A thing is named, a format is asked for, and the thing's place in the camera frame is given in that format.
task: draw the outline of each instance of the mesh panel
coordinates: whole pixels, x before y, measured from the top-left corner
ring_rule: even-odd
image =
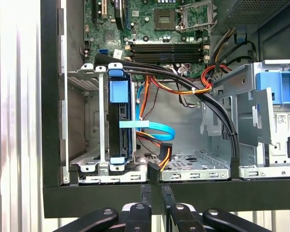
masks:
[[[227,25],[261,25],[289,0],[243,0],[225,21]]]
[[[97,87],[88,80],[79,80],[75,77],[68,77],[68,79],[70,81],[72,81],[73,83],[77,84],[79,87],[83,88],[84,90],[97,90]]]

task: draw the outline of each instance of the screw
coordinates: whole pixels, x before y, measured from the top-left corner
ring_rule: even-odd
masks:
[[[110,209],[106,209],[105,211],[104,211],[104,215],[110,215],[110,214],[112,214],[113,212],[110,210]]]
[[[210,209],[208,210],[208,212],[213,215],[213,216],[217,216],[218,215],[218,212],[215,210],[215,209]]]
[[[144,206],[142,206],[141,204],[136,206],[137,209],[144,209]]]
[[[183,206],[182,204],[177,204],[177,205],[176,205],[176,208],[177,208],[177,209],[184,209],[184,206]]]

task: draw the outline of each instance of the green circuit board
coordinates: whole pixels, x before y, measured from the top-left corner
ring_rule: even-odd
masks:
[[[178,22],[178,15],[175,13],[180,5],[186,5],[199,0],[126,0],[126,24],[124,30],[117,28],[114,13],[114,2],[107,1],[107,15],[98,15],[98,20],[93,20],[93,0],[84,1],[84,40],[85,47],[90,49],[90,53],[85,57],[85,62],[94,62],[95,55],[100,49],[107,49],[109,56],[113,57],[114,50],[123,51],[122,59],[125,58],[128,50],[125,50],[127,41],[133,41],[135,44],[161,44],[163,38],[169,36],[170,44],[182,44],[182,36],[185,36],[186,44],[209,43],[208,31],[199,30],[192,32],[179,32],[174,27],[170,30],[157,30],[155,27],[155,14],[157,12],[171,10]],[[96,4],[100,4],[102,0],[94,0]],[[201,24],[207,22],[207,6],[192,8],[188,12],[188,22],[190,24]],[[205,68],[205,64],[191,64],[188,77],[199,75]]]

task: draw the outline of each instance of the motherboard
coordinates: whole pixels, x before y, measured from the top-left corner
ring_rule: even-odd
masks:
[[[85,62],[101,53],[197,77],[209,60],[211,7],[208,0],[85,0]]]

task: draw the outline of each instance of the cpu socket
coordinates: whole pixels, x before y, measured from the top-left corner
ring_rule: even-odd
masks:
[[[175,30],[174,10],[155,10],[155,30]]]

